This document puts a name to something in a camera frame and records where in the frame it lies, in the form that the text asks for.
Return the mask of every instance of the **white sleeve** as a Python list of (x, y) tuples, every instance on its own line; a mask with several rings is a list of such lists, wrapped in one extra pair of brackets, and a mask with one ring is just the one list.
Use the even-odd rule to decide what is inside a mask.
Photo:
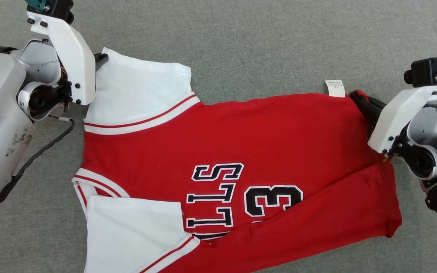
[(92, 273), (156, 273), (200, 245), (183, 229), (179, 202), (92, 195), (87, 263)]
[(154, 116), (193, 94), (191, 69), (138, 60), (104, 48), (109, 60), (96, 73), (96, 98), (86, 122), (123, 124)]

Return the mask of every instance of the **black cable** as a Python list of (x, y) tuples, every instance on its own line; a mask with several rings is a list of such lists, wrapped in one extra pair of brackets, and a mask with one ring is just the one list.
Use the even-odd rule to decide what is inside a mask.
[(30, 159), (28, 159), (28, 161), (26, 161), (26, 163), (21, 167), (19, 172), (16, 175), (11, 177), (10, 183), (8, 183), (0, 193), (0, 204), (8, 197), (11, 190), (15, 187), (16, 183), (19, 181), (21, 176), (23, 176), (23, 173), (25, 172), (26, 168), (28, 168), (31, 165), (31, 163), (33, 163), (33, 161), (35, 159), (37, 159), (41, 154), (43, 154), (43, 152), (50, 149), (53, 145), (55, 145), (55, 143), (61, 141), (62, 138), (64, 138), (66, 135), (68, 135), (75, 127), (75, 121), (73, 119), (68, 119), (68, 118), (56, 118), (56, 119), (59, 119), (61, 121), (69, 121), (72, 123), (72, 125), (68, 129), (66, 129), (63, 133), (61, 133), (61, 135), (57, 136), (57, 138), (52, 140), (50, 143), (45, 145), (45, 147), (41, 148), (32, 157), (30, 157)]

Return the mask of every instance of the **gray carpet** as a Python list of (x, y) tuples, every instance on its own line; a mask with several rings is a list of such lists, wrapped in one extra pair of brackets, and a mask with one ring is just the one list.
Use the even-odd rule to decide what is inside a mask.
[[(0, 0), (0, 45), (22, 47), (31, 37), (25, 7)], [(73, 12), (94, 52), (185, 64), (208, 104), (324, 92), (323, 81), (336, 79), (388, 101), (407, 88), (402, 75), (412, 61), (437, 56), (431, 0), (75, 0)], [(66, 115), (76, 130), (35, 160), (0, 205), (0, 273), (83, 271), (85, 218), (71, 177), (82, 159), (85, 111), (73, 106)], [(27, 157), (67, 125), (38, 123)], [(396, 175), (403, 225), (393, 238), (262, 272), (437, 272), (437, 215), (404, 166)]]

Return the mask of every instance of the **basketball jersey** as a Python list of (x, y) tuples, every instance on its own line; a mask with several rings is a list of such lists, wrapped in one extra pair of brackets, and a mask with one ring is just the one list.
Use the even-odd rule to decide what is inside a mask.
[(189, 67), (103, 53), (73, 178), (88, 272), (250, 272), (401, 224), (349, 98), (205, 105)]

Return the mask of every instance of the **white fabric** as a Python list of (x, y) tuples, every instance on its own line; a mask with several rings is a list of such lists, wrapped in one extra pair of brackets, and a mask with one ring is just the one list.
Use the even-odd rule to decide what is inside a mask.
[(85, 218), (87, 218), (87, 199), (92, 195), (97, 195), (97, 191), (92, 185), (73, 180), (73, 188), (79, 198)]
[(185, 98), (182, 98), (175, 104), (170, 105), (163, 112), (159, 114), (153, 114), (153, 116), (151, 117), (146, 117), (134, 121), (127, 121), (126, 124), (115, 124), (115, 126), (113, 124), (112, 127), (99, 127), (99, 124), (95, 122), (92, 124), (85, 123), (85, 131), (90, 133), (97, 133), (99, 135), (121, 135), (123, 133), (141, 131), (171, 121), (175, 117), (179, 116), (179, 114), (182, 114), (184, 111), (199, 102), (200, 100), (193, 93), (192, 95), (187, 94)]
[(88, 273), (158, 272), (200, 244), (179, 202), (90, 196), (87, 231)]
[(109, 60), (96, 73), (96, 98), (85, 122), (125, 124), (163, 112), (191, 93), (191, 69), (138, 60), (104, 48)]

